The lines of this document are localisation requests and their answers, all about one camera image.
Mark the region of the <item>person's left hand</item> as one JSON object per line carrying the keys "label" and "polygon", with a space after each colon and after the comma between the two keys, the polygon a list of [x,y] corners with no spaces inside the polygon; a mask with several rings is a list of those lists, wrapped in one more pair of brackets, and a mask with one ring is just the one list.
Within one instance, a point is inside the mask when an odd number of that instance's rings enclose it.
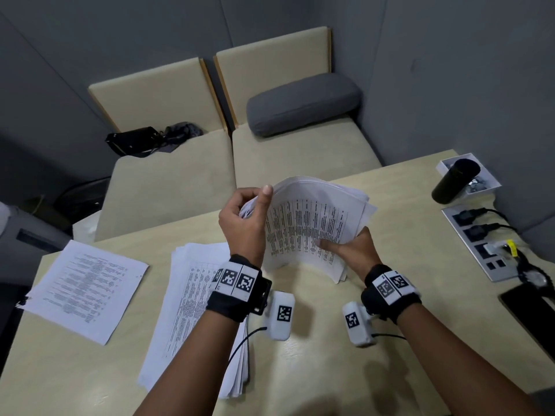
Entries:
{"label": "person's left hand", "polygon": [[266,215],[257,215],[257,201],[249,218],[239,216],[241,208],[256,199],[261,188],[238,188],[219,213],[219,226],[229,246],[230,254],[246,258],[255,267],[261,267],[265,248]]}

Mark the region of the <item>person's right hand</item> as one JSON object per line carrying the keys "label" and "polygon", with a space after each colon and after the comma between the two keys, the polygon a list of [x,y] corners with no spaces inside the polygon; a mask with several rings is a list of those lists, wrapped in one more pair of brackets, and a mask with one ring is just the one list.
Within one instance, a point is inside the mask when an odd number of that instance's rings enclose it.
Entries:
{"label": "person's right hand", "polygon": [[362,281],[373,267],[382,264],[367,226],[362,228],[357,237],[344,245],[343,252],[332,253],[341,258]]}

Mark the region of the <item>bundle of printed paper sheets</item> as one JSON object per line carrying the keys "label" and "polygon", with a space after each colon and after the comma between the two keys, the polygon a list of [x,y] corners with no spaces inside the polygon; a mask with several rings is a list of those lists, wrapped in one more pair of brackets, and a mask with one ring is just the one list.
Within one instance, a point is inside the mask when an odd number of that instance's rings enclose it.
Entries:
{"label": "bundle of printed paper sheets", "polygon": [[317,243],[352,241],[377,211],[363,191],[313,177],[289,177],[274,185],[267,211],[267,246],[263,269],[273,273],[286,265],[311,265],[338,284],[346,264]]}

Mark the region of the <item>person's right forearm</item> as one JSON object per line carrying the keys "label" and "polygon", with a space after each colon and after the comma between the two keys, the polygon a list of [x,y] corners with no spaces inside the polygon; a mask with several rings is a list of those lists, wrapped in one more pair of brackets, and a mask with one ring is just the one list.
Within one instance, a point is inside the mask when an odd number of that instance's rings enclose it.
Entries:
{"label": "person's right forearm", "polygon": [[422,304],[408,306],[397,325],[453,416],[546,416]]}

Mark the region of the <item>person's left forearm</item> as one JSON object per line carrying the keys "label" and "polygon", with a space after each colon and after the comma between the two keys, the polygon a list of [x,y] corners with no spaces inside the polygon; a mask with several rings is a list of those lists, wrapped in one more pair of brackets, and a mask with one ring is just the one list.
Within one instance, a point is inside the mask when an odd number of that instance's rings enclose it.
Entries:
{"label": "person's left forearm", "polygon": [[133,416],[212,416],[246,304],[211,308]]}

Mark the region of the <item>beige upholstered chair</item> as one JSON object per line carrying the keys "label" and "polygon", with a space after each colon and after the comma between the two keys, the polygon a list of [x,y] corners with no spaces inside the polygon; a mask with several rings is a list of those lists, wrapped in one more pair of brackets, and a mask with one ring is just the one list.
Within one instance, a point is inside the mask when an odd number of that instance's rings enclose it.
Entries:
{"label": "beige upholstered chair", "polygon": [[208,69],[192,59],[88,88],[116,130],[190,122],[203,134],[170,153],[124,156],[113,169],[95,241],[221,209],[236,189],[232,140]]}
{"label": "beige upholstered chair", "polygon": [[239,187],[276,184],[292,176],[335,180],[382,166],[351,118],[358,108],[267,138],[254,135],[247,124],[248,99],[305,77],[333,73],[331,54],[331,29],[315,27],[215,55],[234,122],[232,148]]}

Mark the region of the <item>grey cushion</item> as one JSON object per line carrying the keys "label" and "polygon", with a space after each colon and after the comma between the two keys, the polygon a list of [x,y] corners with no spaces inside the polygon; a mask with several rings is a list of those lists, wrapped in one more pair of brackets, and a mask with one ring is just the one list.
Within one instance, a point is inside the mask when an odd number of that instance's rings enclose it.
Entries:
{"label": "grey cushion", "polygon": [[323,73],[251,97],[246,120],[254,135],[267,138],[346,114],[361,99],[362,90],[349,78]]}

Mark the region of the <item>dark grey cloth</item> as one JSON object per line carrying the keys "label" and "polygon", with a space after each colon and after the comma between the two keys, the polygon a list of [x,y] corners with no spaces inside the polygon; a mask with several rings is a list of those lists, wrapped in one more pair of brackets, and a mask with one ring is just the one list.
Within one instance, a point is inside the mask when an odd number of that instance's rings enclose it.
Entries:
{"label": "dark grey cloth", "polygon": [[191,122],[180,122],[167,126],[162,132],[163,142],[160,151],[170,153],[188,140],[204,135],[204,130]]}

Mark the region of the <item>thick stack of printed papers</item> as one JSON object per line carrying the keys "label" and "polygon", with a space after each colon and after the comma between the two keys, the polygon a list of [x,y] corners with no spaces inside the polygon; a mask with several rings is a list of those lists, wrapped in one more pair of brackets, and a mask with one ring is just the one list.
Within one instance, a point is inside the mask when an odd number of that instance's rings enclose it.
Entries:
{"label": "thick stack of printed papers", "polygon": [[205,311],[210,283],[229,256],[226,243],[189,243],[172,251],[169,285],[137,381],[147,391],[154,387]]}

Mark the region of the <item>black cylindrical bottle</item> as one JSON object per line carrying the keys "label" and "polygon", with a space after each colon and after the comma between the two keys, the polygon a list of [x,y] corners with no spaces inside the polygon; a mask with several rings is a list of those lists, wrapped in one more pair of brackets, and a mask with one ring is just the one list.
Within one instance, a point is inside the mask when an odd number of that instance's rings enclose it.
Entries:
{"label": "black cylindrical bottle", "polygon": [[432,190],[432,199],[442,205],[453,202],[480,171],[480,165],[474,160],[456,160]]}

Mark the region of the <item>black handbag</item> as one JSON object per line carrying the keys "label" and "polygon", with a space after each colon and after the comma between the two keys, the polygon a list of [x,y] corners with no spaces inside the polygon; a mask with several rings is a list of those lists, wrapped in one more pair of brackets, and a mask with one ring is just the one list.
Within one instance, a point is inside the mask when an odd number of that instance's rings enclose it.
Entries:
{"label": "black handbag", "polygon": [[165,146],[164,136],[151,126],[110,133],[105,142],[120,157],[145,158]]}

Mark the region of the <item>silver power socket panel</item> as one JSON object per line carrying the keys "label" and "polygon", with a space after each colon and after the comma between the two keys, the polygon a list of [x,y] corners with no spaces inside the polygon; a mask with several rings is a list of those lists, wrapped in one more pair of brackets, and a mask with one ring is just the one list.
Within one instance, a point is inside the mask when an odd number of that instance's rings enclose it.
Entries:
{"label": "silver power socket panel", "polygon": [[466,209],[467,208],[465,208],[464,206],[454,206],[454,207],[444,208],[441,211],[444,217],[454,228],[456,234],[461,238],[462,242],[467,247],[468,251],[475,258],[475,260],[477,261],[477,263],[479,264],[479,266],[481,267],[481,269],[484,271],[484,273],[486,274],[486,276],[491,282],[502,282],[509,279],[517,278],[518,277],[518,272],[516,268],[517,263],[516,263],[516,260],[510,255],[510,250],[508,247],[506,248],[506,251],[507,251],[506,255],[502,255],[502,256],[489,255],[483,248],[485,243],[496,242],[495,240],[493,240],[493,238],[491,238],[492,235],[494,235],[496,232],[499,232],[500,230],[508,230],[508,229],[496,230],[490,233],[482,241],[470,242],[466,237],[466,235],[463,233],[463,230],[468,229],[473,225],[486,224],[486,223],[479,223],[479,219],[481,218],[479,217],[478,219],[475,220],[475,222],[472,225],[459,226],[454,221],[453,216]]}

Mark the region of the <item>white open box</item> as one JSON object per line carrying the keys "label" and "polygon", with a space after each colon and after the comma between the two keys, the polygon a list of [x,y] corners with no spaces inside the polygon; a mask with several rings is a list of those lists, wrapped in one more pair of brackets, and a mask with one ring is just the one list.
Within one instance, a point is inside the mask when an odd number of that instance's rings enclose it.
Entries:
{"label": "white open box", "polygon": [[495,178],[493,174],[475,157],[473,153],[466,153],[464,155],[450,157],[448,159],[440,160],[436,166],[437,172],[444,176],[452,165],[460,159],[469,159],[477,163],[481,167],[480,173],[465,187],[465,189],[456,197],[456,199],[463,199],[468,197],[478,197],[489,194],[494,194],[495,191],[501,187],[501,183]]}

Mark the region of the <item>black smartphone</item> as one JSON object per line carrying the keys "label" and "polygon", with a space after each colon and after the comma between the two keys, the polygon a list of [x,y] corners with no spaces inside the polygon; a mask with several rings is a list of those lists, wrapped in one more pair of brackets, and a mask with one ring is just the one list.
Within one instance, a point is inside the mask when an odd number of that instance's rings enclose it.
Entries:
{"label": "black smartphone", "polygon": [[520,284],[500,294],[498,300],[555,363],[555,309],[536,287]]}

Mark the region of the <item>grey cabinet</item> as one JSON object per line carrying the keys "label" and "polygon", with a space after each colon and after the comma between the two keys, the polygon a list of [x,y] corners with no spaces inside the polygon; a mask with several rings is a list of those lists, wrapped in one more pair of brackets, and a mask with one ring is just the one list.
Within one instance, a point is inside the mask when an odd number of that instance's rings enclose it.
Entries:
{"label": "grey cabinet", "polygon": [[16,206],[0,202],[0,283],[32,286],[43,256],[71,237]]}

